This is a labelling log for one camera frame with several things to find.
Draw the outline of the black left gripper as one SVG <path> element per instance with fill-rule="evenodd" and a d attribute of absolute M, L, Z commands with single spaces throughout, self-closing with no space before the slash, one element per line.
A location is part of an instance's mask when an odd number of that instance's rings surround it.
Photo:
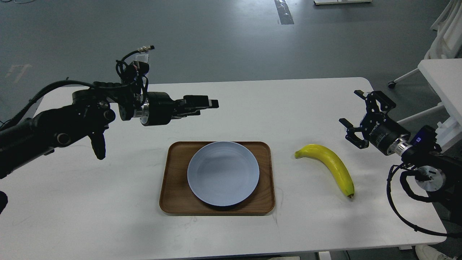
<path fill-rule="evenodd" d="M 173 100 L 166 92 L 148 92 L 142 106 L 140 122 L 143 126 L 167 125 L 171 120 L 201 115 L 201 110 L 219 108 L 217 99 L 206 95 L 185 95 L 184 101 Z"/>

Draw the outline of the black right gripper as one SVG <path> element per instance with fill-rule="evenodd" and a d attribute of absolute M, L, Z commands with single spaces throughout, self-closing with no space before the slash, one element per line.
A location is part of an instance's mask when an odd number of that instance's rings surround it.
<path fill-rule="evenodd" d="M 384 155 L 394 153 L 390 146 L 396 140 L 409 140 L 410 132 L 388 117 L 389 111 L 396 108 L 396 103 L 384 92 L 355 90 L 354 94 L 365 101 L 366 114 L 361 127 L 354 127 L 346 118 L 339 119 L 346 128 L 346 140 L 359 149 L 368 148 L 371 143 Z M 361 132 L 364 139 L 360 139 L 357 132 Z"/>

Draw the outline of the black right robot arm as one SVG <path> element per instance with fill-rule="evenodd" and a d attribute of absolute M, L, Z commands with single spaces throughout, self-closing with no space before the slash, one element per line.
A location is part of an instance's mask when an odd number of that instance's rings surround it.
<path fill-rule="evenodd" d="M 450 221 L 461 225 L 461 161 L 442 154 L 436 130 L 424 125 L 414 136 L 388 116 L 396 107 L 382 91 L 354 93 L 365 101 L 365 116 L 354 127 L 347 119 L 346 140 L 360 149 L 370 144 L 384 155 L 397 154 L 411 166 L 400 176 L 409 197 L 422 202 L 440 202 L 450 211 Z"/>

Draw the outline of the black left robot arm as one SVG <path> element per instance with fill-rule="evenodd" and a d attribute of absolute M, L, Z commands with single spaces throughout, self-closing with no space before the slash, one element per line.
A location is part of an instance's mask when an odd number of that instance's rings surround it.
<path fill-rule="evenodd" d="M 185 95 L 173 100 L 166 92 L 149 92 L 148 52 L 153 49 L 153 45 L 143 46 L 116 61 L 120 83 L 65 79 L 41 89 L 20 112 L 1 125 L 1 178 L 85 137 L 91 140 L 96 158 L 103 160 L 104 132 L 116 118 L 111 103 L 118 105 L 121 120 L 139 118 L 143 126 L 167 125 L 171 120 L 197 116 L 201 110 L 219 107 L 218 100 L 206 95 Z M 33 118 L 24 117 L 43 96 L 72 84 L 85 86 L 86 90 L 74 92 L 71 105 L 40 112 Z"/>

